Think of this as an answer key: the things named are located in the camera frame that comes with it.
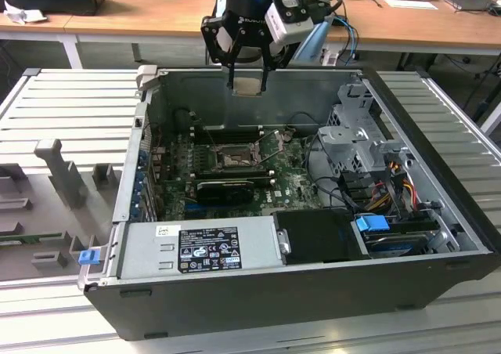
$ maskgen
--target blue latch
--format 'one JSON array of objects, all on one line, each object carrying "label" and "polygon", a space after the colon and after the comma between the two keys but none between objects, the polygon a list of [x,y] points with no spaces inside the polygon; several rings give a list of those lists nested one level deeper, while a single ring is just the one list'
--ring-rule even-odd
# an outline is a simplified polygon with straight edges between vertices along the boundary
[{"label": "blue latch", "polygon": [[80,252],[80,257],[78,258],[78,264],[81,266],[96,266],[99,264],[99,256],[101,255],[101,250],[85,250]]},{"label": "blue latch", "polygon": [[360,231],[389,230],[388,221],[383,215],[364,215],[356,220]]}]

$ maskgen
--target blue cable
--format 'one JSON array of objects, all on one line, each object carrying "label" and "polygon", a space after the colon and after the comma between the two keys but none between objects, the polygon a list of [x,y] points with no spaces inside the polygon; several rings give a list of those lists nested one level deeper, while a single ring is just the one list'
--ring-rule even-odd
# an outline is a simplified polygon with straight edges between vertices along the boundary
[{"label": "blue cable", "polygon": [[340,17],[334,17],[335,20],[339,21],[340,23],[342,23],[346,29],[350,32],[350,36],[351,36],[351,50],[350,50],[350,56],[349,58],[346,60],[346,62],[344,63],[345,66],[348,65],[348,62],[349,60],[352,58],[353,54],[355,53],[355,33],[353,31],[353,28],[351,27],[351,25],[349,23],[347,23],[346,21],[344,21],[343,19],[341,19]]}]

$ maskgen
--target warning label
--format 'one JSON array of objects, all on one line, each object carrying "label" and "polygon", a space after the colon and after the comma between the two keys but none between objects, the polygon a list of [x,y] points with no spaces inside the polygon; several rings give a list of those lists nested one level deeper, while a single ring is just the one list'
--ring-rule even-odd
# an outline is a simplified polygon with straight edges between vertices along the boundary
[{"label": "warning label", "polygon": [[178,254],[181,273],[242,268],[236,227],[180,230]]}]

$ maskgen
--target wooden desk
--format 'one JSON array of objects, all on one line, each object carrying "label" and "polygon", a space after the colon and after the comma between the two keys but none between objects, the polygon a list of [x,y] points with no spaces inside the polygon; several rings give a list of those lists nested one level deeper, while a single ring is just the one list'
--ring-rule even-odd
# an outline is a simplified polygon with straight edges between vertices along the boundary
[{"label": "wooden desk", "polygon": [[[370,0],[346,0],[345,4],[350,23],[359,31],[360,49],[499,53],[501,19],[487,13],[455,12],[444,1],[432,1],[438,10],[391,8],[383,0],[378,1],[383,8]],[[342,27],[332,30],[328,41],[336,42],[336,38],[346,42],[347,31]]]},{"label": "wooden desk", "polygon": [[[438,10],[378,2],[383,8],[370,0],[345,1],[361,50],[497,55],[501,49],[501,19],[487,13],[454,13],[445,2],[433,2]],[[140,43],[202,45],[200,23],[213,6],[214,0],[105,0],[96,16],[50,16],[49,22],[26,26],[2,17],[0,38],[62,42],[71,66],[82,68],[80,42],[132,43],[136,52]],[[346,40],[343,27],[327,37],[331,49],[341,49]]]},{"label": "wooden desk", "polygon": [[200,36],[214,0],[105,0],[95,16],[73,16],[67,33]]}]

